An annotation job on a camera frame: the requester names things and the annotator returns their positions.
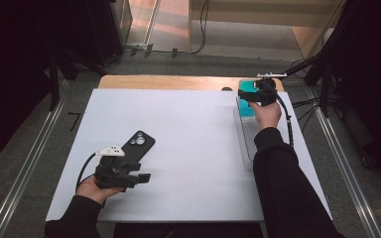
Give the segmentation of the light wooden shelf unit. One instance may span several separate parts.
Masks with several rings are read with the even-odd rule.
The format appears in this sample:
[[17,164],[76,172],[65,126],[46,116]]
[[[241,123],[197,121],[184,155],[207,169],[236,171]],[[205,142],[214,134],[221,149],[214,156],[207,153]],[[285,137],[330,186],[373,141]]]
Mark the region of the light wooden shelf unit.
[[189,47],[208,4],[206,55],[271,60],[308,59],[335,26],[345,0],[188,0]]

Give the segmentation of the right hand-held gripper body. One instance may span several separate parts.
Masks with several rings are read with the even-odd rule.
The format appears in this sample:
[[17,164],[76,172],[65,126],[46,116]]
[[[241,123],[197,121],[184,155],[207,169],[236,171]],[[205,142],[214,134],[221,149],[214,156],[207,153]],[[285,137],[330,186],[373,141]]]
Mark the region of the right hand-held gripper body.
[[287,77],[285,73],[258,73],[256,80],[263,80],[265,87],[259,89],[259,95],[261,97],[261,105],[266,106],[275,102],[278,98],[276,79],[281,80]]

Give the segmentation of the black metal stand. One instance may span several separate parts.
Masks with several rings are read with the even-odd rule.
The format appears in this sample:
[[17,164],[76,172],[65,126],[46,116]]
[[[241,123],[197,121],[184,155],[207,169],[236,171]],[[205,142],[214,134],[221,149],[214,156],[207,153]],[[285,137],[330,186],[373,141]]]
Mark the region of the black metal stand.
[[87,69],[97,73],[100,76],[107,74],[105,70],[92,63],[90,60],[75,53],[73,50],[52,47],[49,49],[49,74],[51,83],[51,106],[50,110],[54,111],[61,101],[58,73],[61,72],[65,79],[76,80],[78,69],[75,63],[82,64]]
[[321,50],[314,56],[303,60],[295,66],[291,66],[283,72],[282,76],[280,76],[280,79],[284,79],[308,67],[309,70],[305,76],[304,83],[306,86],[315,86],[319,81],[321,81],[319,108],[325,118],[328,117],[327,101],[331,79],[331,63],[328,61],[328,57],[331,52],[331,48],[331,43],[325,43]]

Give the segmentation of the person's left hand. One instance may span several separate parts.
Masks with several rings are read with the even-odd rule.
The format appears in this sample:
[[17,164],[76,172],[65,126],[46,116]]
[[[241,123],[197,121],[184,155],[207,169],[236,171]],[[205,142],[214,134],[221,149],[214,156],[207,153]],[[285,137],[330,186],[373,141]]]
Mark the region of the person's left hand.
[[79,185],[75,191],[75,194],[92,199],[99,204],[103,204],[108,197],[120,193],[123,190],[123,187],[99,188],[96,184],[96,178],[90,177],[85,179]]

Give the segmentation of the metal floor rail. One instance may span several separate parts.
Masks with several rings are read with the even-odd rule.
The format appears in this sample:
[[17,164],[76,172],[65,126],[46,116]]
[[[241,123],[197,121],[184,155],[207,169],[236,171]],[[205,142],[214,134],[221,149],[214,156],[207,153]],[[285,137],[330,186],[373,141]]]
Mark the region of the metal floor rail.
[[339,135],[331,116],[320,109],[313,115],[324,142],[316,146],[309,140],[308,146],[311,151],[319,145],[325,150],[324,156],[314,153],[313,159],[333,223],[346,238],[381,238],[381,228],[349,160],[350,152],[357,156],[352,140],[343,138],[344,131]]
[[29,154],[22,165],[17,177],[15,178],[9,192],[5,196],[0,206],[0,238],[3,237],[5,230],[21,200],[21,197],[27,187],[32,173],[39,161],[42,151],[47,144],[51,133],[60,117],[64,108],[65,99],[63,98],[57,103],[55,109],[48,113],[47,118],[41,127],[38,136]]

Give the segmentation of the clear plastic slotted rack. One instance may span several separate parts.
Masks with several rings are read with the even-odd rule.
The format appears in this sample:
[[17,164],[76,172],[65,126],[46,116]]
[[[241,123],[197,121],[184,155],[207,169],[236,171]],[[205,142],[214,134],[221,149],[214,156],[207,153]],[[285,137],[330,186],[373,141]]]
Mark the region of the clear plastic slotted rack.
[[246,171],[253,169],[253,161],[257,148],[254,143],[254,138],[260,131],[255,115],[253,117],[242,117],[238,108],[238,97],[233,109],[234,120],[237,129],[240,151],[242,155],[243,168]]

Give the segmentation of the black curtain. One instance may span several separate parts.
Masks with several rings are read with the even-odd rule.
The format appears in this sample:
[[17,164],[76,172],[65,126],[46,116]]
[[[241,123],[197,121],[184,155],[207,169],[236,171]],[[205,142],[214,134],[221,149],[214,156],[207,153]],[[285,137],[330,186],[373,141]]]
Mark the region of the black curtain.
[[102,68],[124,53],[128,0],[0,0],[0,152],[51,95],[49,49]]
[[366,166],[381,169],[381,0],[346,0],[329,42],[343,120]]

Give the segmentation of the person's right hand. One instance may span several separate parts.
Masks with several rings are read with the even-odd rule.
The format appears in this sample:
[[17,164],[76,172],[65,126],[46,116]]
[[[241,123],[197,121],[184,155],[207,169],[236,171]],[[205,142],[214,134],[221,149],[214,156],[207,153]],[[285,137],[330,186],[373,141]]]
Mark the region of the person's right hand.
[[255,119],[261,129],[276,128],[278,126],[282,112],[281,107],[277,102],[271,103],[267,106],[250,102],[249,106],[254,111]]

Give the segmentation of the blue phone case pink rim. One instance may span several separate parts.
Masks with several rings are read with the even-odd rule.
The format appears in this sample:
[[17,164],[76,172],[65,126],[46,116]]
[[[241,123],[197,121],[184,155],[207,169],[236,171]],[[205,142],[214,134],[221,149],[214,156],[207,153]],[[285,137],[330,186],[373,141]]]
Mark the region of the blue phone case pink rim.
[[[259,89],[254,87],[254,80],[253,79],[242,79],[239,82],[238,90],[244,90],[248,92],[257,92],[259,94]],[[254,111],[249,106],[249,102],[243,99],[240,99],[238,97],[238,108],[239,113],[242,117],[253,117]]]

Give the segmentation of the black phone case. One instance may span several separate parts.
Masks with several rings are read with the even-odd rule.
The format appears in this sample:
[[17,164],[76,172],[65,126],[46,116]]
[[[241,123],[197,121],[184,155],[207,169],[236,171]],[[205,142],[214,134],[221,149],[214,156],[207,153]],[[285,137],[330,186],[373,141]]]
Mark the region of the black phone case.
[[156,140],[143,131],[137,131],[123,146],[124,159],[128,163],[138,163],[155,145]]

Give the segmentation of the white board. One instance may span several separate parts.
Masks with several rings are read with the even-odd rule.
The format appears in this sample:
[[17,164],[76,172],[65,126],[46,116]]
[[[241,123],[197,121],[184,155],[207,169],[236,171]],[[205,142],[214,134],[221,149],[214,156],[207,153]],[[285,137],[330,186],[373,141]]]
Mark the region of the white board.
[[67,157],[48,219],[59,219],[96,151],[124,145],[137,131],[156,140],[141,170],[150,181],[107,199],[113,222],[219,222],[263,219],[254,177],[243,168],[233,91],[96,89]]

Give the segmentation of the wooden table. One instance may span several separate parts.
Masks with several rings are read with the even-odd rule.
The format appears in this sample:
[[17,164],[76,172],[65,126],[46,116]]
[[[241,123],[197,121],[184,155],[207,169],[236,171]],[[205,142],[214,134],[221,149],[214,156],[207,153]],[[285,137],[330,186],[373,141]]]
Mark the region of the wooden table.
[[236,91],[243,77],[186,76],[186,75],[105,75],[98,88],[221,90]]

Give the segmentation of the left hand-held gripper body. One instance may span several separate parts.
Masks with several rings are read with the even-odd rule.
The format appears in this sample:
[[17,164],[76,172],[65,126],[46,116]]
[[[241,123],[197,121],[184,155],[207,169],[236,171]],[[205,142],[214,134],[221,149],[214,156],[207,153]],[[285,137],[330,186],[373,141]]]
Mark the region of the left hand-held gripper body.
[[97,151],[96,155],[100,156],[99,164],[94,173],[99,188],[133,188],[136,185],[137,176],[131,176],[130,172],[119,170],[122,163],[128,163],[124,159],[125,153],[120,146],[109,146]]

